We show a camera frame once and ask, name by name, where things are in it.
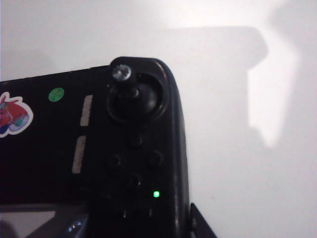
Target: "white background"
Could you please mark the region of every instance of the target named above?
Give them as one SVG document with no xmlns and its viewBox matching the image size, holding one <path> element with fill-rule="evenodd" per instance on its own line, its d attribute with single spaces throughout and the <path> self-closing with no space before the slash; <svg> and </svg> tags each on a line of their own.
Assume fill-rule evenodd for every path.
<svg viewBox="0 0 317 238">
<path fill-rule="evenodd" d="M 2 0 L 1 80 L 163 60 L 191 201 L 217 236 L 316 238 L 316 13 L 315 0 Z M 39 225 L 2 219 L 21 237 Z"/>
</svg>

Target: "red sticker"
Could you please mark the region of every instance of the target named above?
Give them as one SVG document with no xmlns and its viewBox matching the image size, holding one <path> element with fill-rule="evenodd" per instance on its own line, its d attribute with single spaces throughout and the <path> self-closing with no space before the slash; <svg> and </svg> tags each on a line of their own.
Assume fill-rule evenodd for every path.
<svg viewBox="0 0 317 238">
<path fill-rule="evenodd" d="M 31 108 L 22 97 L 10 98 L 8 92 L 0 96 L 0 138 L 24 131 L 33 120 Z"/>
</svg>

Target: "game controller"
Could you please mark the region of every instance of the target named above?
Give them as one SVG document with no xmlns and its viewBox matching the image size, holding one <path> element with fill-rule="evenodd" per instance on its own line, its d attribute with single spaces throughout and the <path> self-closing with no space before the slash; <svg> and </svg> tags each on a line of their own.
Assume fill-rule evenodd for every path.
<svg viewBox="0 0 317 238">
<path fill-rule="evenodd" d="M 85 203 L 87 237 L 189 237 L 183 114 L 162 61 L 5 81 L 0 95 L 0 204 Z"/>
</svg>

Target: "sticker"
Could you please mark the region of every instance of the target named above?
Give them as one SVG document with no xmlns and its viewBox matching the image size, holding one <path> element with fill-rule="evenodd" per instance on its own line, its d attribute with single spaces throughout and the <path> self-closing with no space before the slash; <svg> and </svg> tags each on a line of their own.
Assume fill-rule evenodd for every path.
<svg viewBox="0 0 317 238">
<path fill-rule="evenodd" d="M 33 120 L 33 112 L 22 97 L 10 98 L 8 92 L 0 96 L 0 138 L 24 131 Z"/>
<path fill-rule="evenodd" d="M 49 94 L 49 100 L 52 103 L 58 102 L 60 99 L 64 97 L 64 89 L 62 88 L 54 88 Z"/>
</svg>

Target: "black stand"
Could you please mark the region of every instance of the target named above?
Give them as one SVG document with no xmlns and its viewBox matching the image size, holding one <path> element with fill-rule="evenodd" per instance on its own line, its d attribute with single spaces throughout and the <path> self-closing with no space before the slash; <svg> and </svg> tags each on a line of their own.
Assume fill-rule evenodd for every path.
<svg viewBox="0 0 317 238">
<path fill-rule="evenodd" d="M 191 204 L 190 213 L 192 238 L 217 238 L 194 203 Z M 87 214 L 75 216 L 55 238 L 85 238 L 87 221 Z"/>
</svg>

